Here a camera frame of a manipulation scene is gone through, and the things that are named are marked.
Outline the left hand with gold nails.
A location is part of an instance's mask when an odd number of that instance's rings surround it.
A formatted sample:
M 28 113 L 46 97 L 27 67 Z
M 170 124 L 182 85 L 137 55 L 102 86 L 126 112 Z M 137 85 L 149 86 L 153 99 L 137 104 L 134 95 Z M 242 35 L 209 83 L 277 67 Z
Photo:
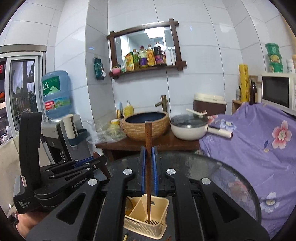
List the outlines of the left hand with gold nails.
M 16 229 L 18 233 L 24 238 L 27 238 L 29 231 L 34 228 L 38 223 L 40 223 L 48 213 L 32 211 L 25 214 L 18 215 L 18 223 L 16 224 Z

